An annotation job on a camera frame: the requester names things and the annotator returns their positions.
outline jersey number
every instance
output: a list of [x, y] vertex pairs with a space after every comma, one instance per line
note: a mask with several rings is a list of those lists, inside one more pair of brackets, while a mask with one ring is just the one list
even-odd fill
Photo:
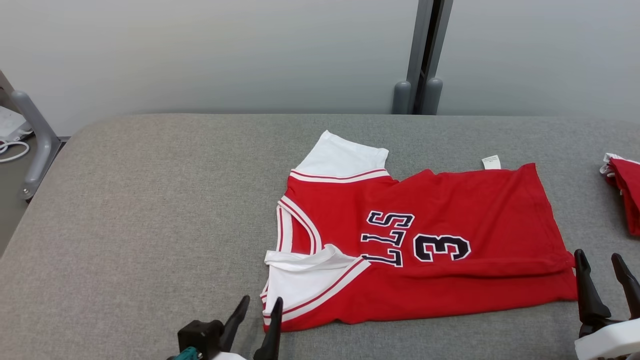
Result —
[[[373, 256], [362, 254], [362, 257], [368, 261], [386, 263], [395, 267], [402, 267], [402, 252], [398, 249], [402, 245], [406, 230], [411, 227], [415, 216], [412, 214], [387, 213], [372, 211], [367, 217], [367, 222], [372, 225], [388, 227], [392, 225], [394, 228], [389, 233], [389, 237], [378, 236], [374, 234], [361, 234], [360, 241], [378, 241], [388, 243], [393, 246], [387, 249], [387, 256]], [[450, 254], [452, 260], [464, 259], [471, 253], [469, 241], [460, 236], [451, 235], [426, 235], [418, 234], [413, 238], [413, 255], [420, 261], [433, 262], [433, 254]]]

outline gray floor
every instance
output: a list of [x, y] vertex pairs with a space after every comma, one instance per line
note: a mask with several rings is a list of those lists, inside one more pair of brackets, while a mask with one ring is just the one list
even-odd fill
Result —
[[[20, 188], [35, 154], [36, 138], [30, 138], [27, 143], [31, 150], [25, 156], [8, 163], [0, 163], [0, 256], [4, 253], [24, 211], [27, 210], [26, 201], [20, 198]], [[0, 155], [0, 159], [9, 158], [23, 150], [22, 146], [12, 146]]]

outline clothing tag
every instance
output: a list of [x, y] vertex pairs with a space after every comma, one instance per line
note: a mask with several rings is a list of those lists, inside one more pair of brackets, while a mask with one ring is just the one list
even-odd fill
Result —
[[484, 165], [485, 170], [493, 170], [500, 169], [500, 159], [498, 159], [497, 155], [489, 156], [488, 158], [482, 159], [482, 164]]

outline gray fabric surface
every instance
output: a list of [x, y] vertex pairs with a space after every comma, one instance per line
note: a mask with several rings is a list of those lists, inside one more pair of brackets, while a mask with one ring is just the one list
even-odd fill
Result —
[[[62, 150], [0, 259], [1, 359], [160, 359], [194, 319], [252, 296], [234, 352], [262, 341], [262, 262], [288, 171], [331, 132], [390, 150], [389, 172], [535, 162], [568, 250], [627, 318], [609, 257], [640, 275], [605, 152], [640, 160], [626, 122], [383, 115], [141, 115], [101, 122]], [[403, 322], [333, 323], [282, 336], [281, 359], [573, 359], [577, 305]]]

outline white power adapter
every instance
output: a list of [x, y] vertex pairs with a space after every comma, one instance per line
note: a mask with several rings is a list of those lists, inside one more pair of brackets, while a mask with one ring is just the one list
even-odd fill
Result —
[[30, 133], [31, 126], [21, 114], [0, 106], [0, 154], [5, 152], [11, 145], [22, 145], [26, 148], [16, 156], [0, 159], [0, 163], [23, 157], [29, 151], [29, 144], [20, 140]]

